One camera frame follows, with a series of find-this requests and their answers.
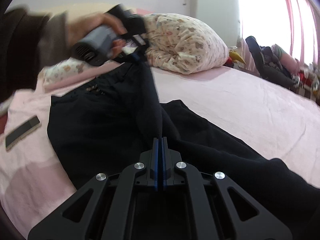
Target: pink bed sheet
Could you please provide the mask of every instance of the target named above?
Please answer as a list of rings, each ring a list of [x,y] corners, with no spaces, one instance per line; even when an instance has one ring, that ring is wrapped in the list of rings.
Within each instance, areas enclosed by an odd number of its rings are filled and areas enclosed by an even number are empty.
[[[306,181],[320,187],[320,108],[277,85],[221,67],[181,75],[152,68],[161,102],[181,99],[192,111],[242,139],[267,159],[281,158]],[[16,228],[31,228],[75,192],[47,136],[51,94],[18,91],[4,134],[37,114],[42,127],[6,152],[0,137],[0,200]]]

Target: brown sleeve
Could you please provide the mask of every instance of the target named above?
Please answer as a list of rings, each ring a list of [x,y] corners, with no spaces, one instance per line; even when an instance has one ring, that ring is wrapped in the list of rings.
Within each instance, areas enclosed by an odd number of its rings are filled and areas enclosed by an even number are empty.
[[[40,68],[70,57],[67,47],[66,13],[52,17],[44,27],[38,44]]]
[[[0,102],[17,89],[35,89],[40,70],[38,44],[49,20],[23,8],[4,14],[0,22]]]

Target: metal screw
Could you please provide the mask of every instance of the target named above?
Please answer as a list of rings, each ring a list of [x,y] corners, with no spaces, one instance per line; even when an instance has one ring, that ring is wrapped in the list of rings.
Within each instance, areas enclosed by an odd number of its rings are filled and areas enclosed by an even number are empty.
[[[178,162],[178,163],[176,164],[176,166],[177,166],[179,169],[184,169],[184,168],[187,166],[187,164],[184,163],[184,162]]]
[[[134,167],[135,167],[137,170],[141,170],[141,169],[144,168],[144,164],[143,164],[143,163],[136,163],[136,164],[134,165]]]
[[[218,171],[214,174],[214,176],[217,178],[217,179],[224,179],[226,176],[223,172],[221,171]]]
[[[106,174],[104,174],[104,173],[99,173],[99,174],[97,174],[97,176],[96,176],[96,179],[97,180],[105,180],[107,178],[107,176],[106,176]]]

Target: gray handheld device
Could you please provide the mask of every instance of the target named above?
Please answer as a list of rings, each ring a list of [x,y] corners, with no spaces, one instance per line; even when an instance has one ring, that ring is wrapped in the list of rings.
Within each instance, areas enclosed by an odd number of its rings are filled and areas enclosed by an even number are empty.
[[[101,25],[71,48],[71,56],[92,66],[101,66],[112,58],[112,43],[118,39],[121,37],[111,27]]]

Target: mobile phone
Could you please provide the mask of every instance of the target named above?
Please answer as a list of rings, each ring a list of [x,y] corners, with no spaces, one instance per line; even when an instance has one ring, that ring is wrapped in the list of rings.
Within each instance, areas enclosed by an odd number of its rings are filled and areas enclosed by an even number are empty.
[[[24,122],[22,125],[17,127],[11,133],[5,137],[5,148],[9,151],[16,143],[25,138],[28,134],[32,133],[41,123],[37,116],[30,118],[28,121]]]

